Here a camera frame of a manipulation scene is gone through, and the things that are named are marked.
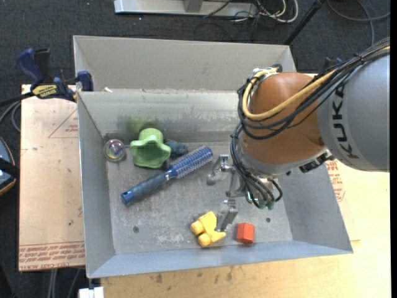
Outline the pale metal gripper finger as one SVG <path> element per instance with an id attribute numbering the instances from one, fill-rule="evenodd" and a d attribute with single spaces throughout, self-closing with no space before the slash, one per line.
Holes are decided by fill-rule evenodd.
<path id="1" fill-rule="evenodd" d="M 224 200 L 217 214 L 216 230 L 224 232 L 228 225 L 231 225 L 237 216 L 239 210 L 235 199 Z"/>
<path id="2" fill-rule="evenodd" d="M 229 155 L 221 154 L 212 166 L 210 174 L 207 176 L 207 184 L 215 185 L 223 181 L 229 174 L 234 173 L 234 166 L 229 164 Z"/>

